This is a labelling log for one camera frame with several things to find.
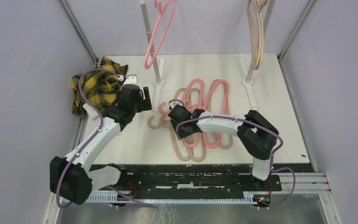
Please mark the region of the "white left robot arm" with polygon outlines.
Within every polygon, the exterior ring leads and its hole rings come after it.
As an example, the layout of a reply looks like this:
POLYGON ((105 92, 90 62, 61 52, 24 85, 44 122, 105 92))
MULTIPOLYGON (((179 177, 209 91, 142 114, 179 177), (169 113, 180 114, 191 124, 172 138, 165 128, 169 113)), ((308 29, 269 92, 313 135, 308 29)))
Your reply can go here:
POLYGON ((110 164, 93 171, 90 168, 107 144, 133 121, 137 113, 151 109, 148 87, 125 84, 100 116, 100 124, 93 132, 66 156, 51 160, 50 191, 55 193, 60 208, 71 203, 81 205, 92 192, 111 185, 118 190, 127 186, 128 177, 117 165, 110 164))

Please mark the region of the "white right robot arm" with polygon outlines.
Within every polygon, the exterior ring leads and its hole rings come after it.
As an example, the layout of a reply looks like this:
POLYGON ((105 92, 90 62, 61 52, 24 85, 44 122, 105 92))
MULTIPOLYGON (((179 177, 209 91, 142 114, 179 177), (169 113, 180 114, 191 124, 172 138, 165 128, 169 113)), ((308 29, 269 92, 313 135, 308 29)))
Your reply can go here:
POLYGON ((249 110, 244 115, 213 114, 203 109, 189 111, 175 105, 168 113, 170 123, 179 140, 195 133, 223 133, 239 138, 253 157, 250 183, 255 190, 269 185, 273 157, 283 145, 279 131, 258 111, 249 110))

